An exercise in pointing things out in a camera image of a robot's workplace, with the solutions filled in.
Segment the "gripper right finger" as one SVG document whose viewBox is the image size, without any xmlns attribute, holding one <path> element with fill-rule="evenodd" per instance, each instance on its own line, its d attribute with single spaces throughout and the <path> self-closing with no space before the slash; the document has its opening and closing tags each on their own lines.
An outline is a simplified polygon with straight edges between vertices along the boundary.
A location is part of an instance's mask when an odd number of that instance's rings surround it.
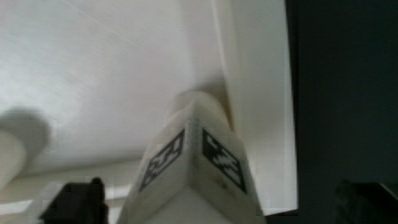
<svg viewBox="0 0 398 224">
<path fill-rule="evenodd" d="M 398 183 L 340 183 L 335 224 L 398 224 Z"/>
</svg>

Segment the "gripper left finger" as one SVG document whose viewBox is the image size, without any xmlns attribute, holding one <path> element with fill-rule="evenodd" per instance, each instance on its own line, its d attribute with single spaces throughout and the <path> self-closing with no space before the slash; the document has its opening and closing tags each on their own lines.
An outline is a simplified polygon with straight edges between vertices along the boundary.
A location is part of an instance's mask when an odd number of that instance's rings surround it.
<svg viewBox="0 0 398 224">
<path fill-rule="evenodd" d="M 96 177 L 89 183 L 70 182 L 41 213 L 45 224 L 109 224 L 105 184 Z"/>
</svg>

